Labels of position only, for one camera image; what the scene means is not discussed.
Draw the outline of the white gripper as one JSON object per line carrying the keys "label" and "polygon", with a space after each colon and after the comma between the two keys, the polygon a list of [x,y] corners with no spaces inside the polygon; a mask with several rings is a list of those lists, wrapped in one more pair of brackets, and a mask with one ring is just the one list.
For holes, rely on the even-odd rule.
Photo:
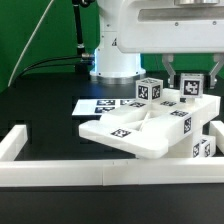
{"label": "white gripper", "polygon": [[210,88],[224,66],[224,0],[124,0],[118,18],[118,48],[125,53],[160,53],[173,88],[173,54],[217,53]]}

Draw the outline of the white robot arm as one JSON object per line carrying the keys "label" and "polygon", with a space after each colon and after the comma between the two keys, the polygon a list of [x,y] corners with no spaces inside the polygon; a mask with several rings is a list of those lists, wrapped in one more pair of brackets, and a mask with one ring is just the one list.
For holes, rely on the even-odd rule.
{"label": "white robot arm", "polygon": [[224,0],[96,0],[100,43],[91,79],[126,84],[143,75],[142,54],[160,54],[176,81],[176,54],[212,53],[215,66],[206,77],[211,87],[224,67]]}

